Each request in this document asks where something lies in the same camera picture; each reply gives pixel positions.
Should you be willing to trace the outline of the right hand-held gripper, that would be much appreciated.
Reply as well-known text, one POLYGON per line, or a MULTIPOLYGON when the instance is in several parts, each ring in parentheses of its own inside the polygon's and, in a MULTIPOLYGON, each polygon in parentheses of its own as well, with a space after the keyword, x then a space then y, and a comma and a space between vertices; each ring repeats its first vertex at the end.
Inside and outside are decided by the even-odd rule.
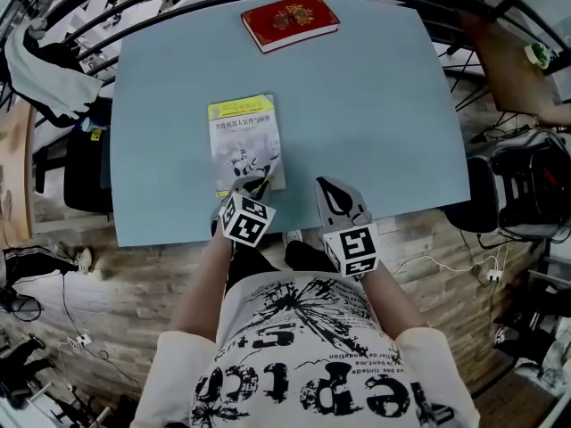
POLYGON ((324 253, 333 270, 354 279, 374 271, 379 261, 378 228, 361 193, 331 177, 317 177, 314 190, 324 253))

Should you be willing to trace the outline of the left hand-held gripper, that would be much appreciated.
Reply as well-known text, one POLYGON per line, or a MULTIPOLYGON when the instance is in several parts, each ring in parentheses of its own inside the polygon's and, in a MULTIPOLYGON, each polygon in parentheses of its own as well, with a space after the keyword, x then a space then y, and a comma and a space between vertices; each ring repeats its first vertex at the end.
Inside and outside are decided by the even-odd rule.
POLYGON ((227 239, 255 247, 269 228, 276 210, 269 203, 271 182, 249 176, 238 178, 228 190, 229 199, 216 216, 227 239))

